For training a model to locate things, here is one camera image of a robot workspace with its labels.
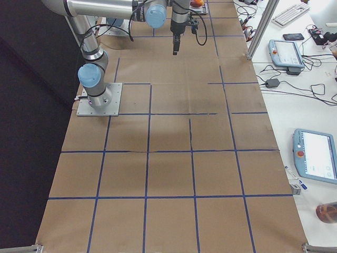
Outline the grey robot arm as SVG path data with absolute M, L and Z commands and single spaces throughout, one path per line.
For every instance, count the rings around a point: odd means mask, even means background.
M 99 46 L 89 16 L 146 22 L 151 28 L 161 27 L 166 19 L 166 8 L 172 8 L 170 30 L 173 34 L 173 55 L 180 49 L 181 35 L 187 26 L 196 34 L 198 22 L 192 17 L 190 1 L 43 1 L 52 12 L 67 17 L 80 43 L 85 65 L 78 71 L 78 79 L 87 93 L 90 108 L 108 106 L 113 93 L 104 83 L 108 54 Z

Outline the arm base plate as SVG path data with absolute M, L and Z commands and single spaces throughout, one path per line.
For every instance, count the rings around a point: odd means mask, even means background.
M 123 83 L 105 83 L 105 92 L 98 97 L 87 95 L 83 89 L 77 108 L 77 116 L 118 116 Z
M 107 26 L 101 27 L 98 35 L 128 36 L 129 20 L 103 17 L 101 24 L 107 24 Z

